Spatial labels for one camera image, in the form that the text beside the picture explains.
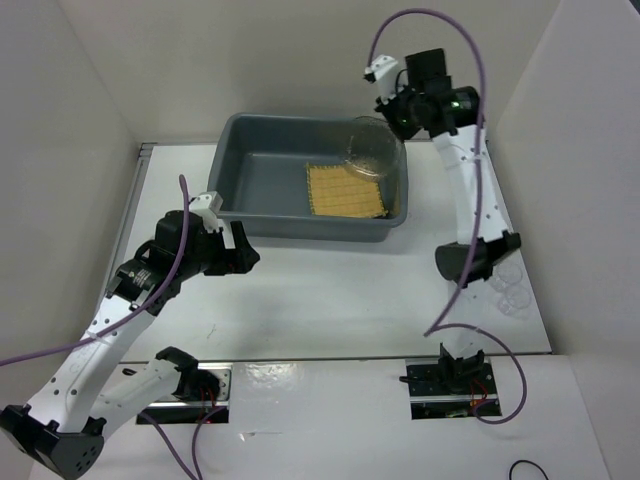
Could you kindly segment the clear glass plate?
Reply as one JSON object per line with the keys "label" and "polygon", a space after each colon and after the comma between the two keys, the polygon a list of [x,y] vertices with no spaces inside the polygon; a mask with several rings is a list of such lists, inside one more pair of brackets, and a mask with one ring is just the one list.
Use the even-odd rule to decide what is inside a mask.
{"label": "clear glass plate", "polygon": [[368,182],[379,182],[397,170],[403,144],[380,118],[358,116],[346,127],[346,170]]}

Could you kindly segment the yellow woven bamboo mat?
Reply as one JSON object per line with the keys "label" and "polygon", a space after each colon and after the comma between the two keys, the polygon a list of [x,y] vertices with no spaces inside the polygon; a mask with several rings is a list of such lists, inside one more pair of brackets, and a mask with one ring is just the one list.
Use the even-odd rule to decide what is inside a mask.
{"label": "yellow woven bamboo mat", "polygon": [[313,215],[373,219],[387,214],[378,184],[344,165],[307,164],[306,178]]}

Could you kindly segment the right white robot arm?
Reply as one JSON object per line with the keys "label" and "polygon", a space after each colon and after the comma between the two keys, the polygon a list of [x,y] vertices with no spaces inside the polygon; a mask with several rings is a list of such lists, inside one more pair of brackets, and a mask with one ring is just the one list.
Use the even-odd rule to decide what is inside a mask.
{"label": "right white robot arm", "polygon": [[470,283],[488,280],[494,268],[521,246],[497,202],[485,146],[481,96],[452,85],[441,49],[403,62],[380,55],[365,70],[376,85],[376,112],[401,141],[426,131],[443,161],[456,213],[455,241],[437,247],[436,267],[455,284],[458,299]]}

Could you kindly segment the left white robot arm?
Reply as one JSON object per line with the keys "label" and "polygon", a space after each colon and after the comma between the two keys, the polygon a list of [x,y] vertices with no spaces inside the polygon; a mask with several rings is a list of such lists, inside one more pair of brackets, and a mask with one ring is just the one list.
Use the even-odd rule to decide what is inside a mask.
{"label": "left white robot arm", "polygon": [[184,281],[252,270],[259,254],[241,222],[230,227],[228,248],[221,229],[208,229],[195,213],[170,211],[157,222],[153,238],[116,271],[82,346],[25,404],[2,409],[1,430],[20,451],[63,479],[78,479],[106,440],[150,404],[168,396],[215,404],[219,378],[176,347],[162,349],[115,387],[105,385]]}

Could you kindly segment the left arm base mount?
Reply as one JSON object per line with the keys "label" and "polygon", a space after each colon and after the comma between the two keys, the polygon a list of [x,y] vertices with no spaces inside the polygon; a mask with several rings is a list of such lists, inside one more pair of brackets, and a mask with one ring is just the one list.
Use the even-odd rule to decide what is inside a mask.
{"label": "left arm base mount", "polygon": [[232,384],[232,364],[204,362],[200,370],[207,371],[218,379],[218,387],[201,386],[186,400],[175,395],[166,395],[143,410],[159,425],[196,425],[206,415],[206,424],[227,424]]}

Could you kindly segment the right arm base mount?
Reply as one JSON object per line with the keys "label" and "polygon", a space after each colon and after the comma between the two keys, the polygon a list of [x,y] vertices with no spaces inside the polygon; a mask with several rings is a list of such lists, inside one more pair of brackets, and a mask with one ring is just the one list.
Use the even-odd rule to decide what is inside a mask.
{"label": "right arm base mount", "polygon": [[407,386],[412,420],[502,415],[493,368],[480,350],[454,358],[444,349],[438,359],[406,361],[399,381]]}

